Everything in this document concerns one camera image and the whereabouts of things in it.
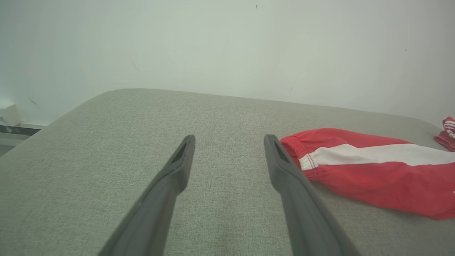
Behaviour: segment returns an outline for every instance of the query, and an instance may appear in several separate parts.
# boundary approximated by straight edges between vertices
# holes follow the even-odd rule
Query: white wall
[[[0,93],[35,124],[102,92],[142,87],[440,126],[455,115],[454,7],[451,0],[3,0]]]

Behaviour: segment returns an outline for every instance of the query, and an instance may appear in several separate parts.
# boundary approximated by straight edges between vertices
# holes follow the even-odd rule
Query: gray fabric surface
[[[291,254],[263,137],[333,127],[443,149],[439,128],[379,113],[130,89],[80,105],[0,158],[0,254],[96,254],[187,134],[196,153],[166,253]],[[454,255],[455,219],[381,209],[314,184],[364,255]]]

